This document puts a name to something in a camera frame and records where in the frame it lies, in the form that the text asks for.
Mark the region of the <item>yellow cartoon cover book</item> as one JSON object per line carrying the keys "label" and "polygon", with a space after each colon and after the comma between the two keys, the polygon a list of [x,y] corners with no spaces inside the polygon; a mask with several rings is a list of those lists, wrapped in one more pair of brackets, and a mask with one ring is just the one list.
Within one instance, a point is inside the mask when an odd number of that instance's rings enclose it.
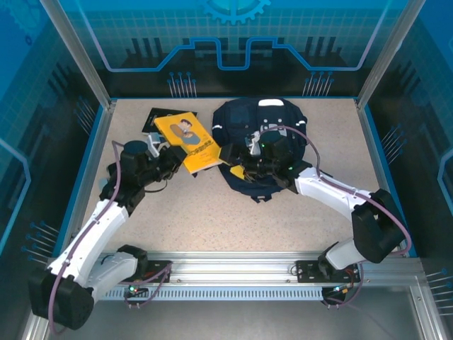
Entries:
{"label": "yellow cartoon cover book", "polygon": [[190,174],[221,164],[220,146],[192,112],[158,117],[154,124],[165,141],[181,147],[186,158],[183,162]]}

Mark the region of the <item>navy blue backpack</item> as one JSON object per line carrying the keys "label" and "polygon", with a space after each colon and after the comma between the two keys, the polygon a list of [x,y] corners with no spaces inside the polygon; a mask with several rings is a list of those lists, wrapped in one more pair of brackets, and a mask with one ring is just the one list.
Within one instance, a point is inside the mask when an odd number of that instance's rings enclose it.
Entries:
{"label": "navy blue backpack", "polygon": [[[220,147],[233,144],[247,152],[247,139],[256,131],[285,125],[306,134],[307,123],[308,118],[300,108],[283,98],[238,98],[227,101],[214,112],[212,136]],[[282,191],[270,175],[247,181],[233,174],[225,163],[219,165],[219,170],[232,190],[256,203],[267,202],[272,194]]]}

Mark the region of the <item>black book gold emblem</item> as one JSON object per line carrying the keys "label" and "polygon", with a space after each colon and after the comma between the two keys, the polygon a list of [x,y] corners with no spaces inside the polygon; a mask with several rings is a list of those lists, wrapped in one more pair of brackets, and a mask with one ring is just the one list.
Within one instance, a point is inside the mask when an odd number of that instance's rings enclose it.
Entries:
{"label": "black book gold emblem", "polygon": [[167,135],[185,137],[197,121],[197,112],[152,108],[142,128],[144,135],[157,134],[160,138]]}

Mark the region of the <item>green-lit adapter board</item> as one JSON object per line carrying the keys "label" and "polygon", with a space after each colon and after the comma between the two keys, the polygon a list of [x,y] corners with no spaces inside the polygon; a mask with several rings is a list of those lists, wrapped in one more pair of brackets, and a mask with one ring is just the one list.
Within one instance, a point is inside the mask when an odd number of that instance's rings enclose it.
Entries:
{"label": "green-lit adapter board", "polygon": [[126,289],[125,297],[130,298],[143,298],[148,293],[147,288],[143,288],[139,284],[139,280],[134,280]]}
{"label": "green-lit adapter board", "polygon": [[354,288],[353,283],[344,283],[335,287],[322,288],[322,293],[323,295],[346,294],[351,288]]}

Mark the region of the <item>grey metal front shelf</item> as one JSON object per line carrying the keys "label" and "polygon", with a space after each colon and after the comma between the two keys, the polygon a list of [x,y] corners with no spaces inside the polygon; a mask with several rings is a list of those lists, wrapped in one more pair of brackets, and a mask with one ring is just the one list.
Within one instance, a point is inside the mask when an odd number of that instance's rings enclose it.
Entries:
{"label": "grey metal front shelf", "polygon": [[315,301],[100,302],[77,331],[32,322],[26,340],[453,340],[430,290],[364,287],[345,307]]}

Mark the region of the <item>aluminium mounting rail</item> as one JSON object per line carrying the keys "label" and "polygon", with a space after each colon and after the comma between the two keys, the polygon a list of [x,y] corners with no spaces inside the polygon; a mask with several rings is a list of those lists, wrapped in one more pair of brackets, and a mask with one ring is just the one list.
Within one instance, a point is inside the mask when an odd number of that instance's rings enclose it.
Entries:
{"label": "aluminium mounting rail", "polygon": [[[266,251],[170,251],[149,252],[148,261],[171,263],[173,285],[296,285],[298,261],[318,267],[319,253]],[[63,270],[79,285],[91,287],[116,285],[143,269],[139,260],[128,253],[99,254],[91,260],[73,258]],[[391,255],[381,263],[362,263],[360,278],[365,286],[412,286],[426,283],[420,259]]]}

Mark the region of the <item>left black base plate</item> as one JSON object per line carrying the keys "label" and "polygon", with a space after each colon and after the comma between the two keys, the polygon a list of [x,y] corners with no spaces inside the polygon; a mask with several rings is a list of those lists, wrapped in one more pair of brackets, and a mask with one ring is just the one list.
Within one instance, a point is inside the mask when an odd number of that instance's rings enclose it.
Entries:
{"label": "left black base plate", "polygon": [[147,267],[143,274],[136,279],[136,281],[146,281],[147,283],[168,283],[171,278],[172,261],[148,261]]}

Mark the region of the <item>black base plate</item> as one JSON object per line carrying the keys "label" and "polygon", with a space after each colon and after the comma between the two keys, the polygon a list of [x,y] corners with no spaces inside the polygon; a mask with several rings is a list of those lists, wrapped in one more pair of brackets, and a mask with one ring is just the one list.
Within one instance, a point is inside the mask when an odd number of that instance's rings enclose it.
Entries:
{"label": "black base plate", "polygon": [[357,264],[344,269],[328,269],[323,272],[317,261],[295,262],[298,283],[359,283],[360,272]]}
{"label": "black base plate", "polygon": [[148,261],[147,267],[143,274],[136,279],[136,281],[146,281],[147,283],[168,283],[171,278],[172,261]]}

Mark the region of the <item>aluminium frame post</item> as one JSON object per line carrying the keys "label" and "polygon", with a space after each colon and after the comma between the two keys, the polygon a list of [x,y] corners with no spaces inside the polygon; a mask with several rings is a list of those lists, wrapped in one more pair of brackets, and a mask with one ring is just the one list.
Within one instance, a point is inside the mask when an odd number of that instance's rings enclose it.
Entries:
{"label": "aluminium frame post", "polygon": [[100,105],[108,111],[112,110],[114,100],[108,94],[84,44],[59,0],[39,1]]}
{"label": "aluminium frame post", "polygon": [[365,109],[425,2],[426,0],[408,0],[357,97],[358,111]]}

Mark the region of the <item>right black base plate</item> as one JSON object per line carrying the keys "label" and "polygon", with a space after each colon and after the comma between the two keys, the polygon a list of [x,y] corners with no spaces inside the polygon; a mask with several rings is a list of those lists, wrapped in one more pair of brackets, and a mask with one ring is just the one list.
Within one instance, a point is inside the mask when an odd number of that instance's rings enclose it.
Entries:
{"label": "right black base plate", "polygon": [[357,264],[344,269],[328,269],[323,272],[317,261],[295,262],[298,283],[359,283],[360,272]]}

